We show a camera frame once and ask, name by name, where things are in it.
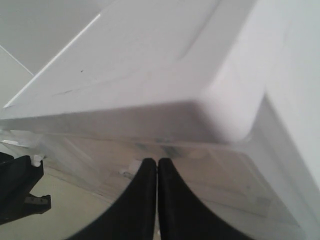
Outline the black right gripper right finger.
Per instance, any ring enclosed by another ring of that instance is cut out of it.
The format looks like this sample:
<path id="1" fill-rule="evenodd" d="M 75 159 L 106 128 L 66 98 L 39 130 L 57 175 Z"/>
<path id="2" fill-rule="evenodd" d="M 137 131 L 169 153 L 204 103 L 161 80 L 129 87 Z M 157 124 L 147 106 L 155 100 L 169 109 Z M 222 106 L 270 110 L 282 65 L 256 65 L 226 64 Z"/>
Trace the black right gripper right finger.
<path id="1" fill-rule="evenodd" d="M 162 240 L 250 240 L 191 191 L 169 158 L 158 161 L 158 220 Z"/>

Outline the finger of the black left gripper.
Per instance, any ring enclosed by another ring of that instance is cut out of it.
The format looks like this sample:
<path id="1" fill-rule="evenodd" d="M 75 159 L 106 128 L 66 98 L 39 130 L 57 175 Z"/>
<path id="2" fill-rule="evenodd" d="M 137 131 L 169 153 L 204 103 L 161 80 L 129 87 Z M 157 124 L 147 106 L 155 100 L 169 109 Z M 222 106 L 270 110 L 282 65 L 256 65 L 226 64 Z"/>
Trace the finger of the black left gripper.
<path id="1" fill-rule="evenodd" d="M 0 221 L 10 223 L 31 215 L 40 215 L 52 207 L 51 196 L 37 197 L 31 190 L 44 176 L 43 161 L 32 164 L 29 155 L 14 158 L 0 153 Z"/>

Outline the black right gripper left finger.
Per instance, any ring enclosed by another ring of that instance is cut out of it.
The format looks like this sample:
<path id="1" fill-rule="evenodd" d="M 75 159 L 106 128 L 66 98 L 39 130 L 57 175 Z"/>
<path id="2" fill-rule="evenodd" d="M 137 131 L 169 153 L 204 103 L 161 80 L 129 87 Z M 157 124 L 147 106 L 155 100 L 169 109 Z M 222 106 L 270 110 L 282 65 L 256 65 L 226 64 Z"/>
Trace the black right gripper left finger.
<path id="1" fill-rule="evenodd" d="M 155 230 L 157 165 L 145 158 L 120 197 L 70 240 L 152 240 Z"/>

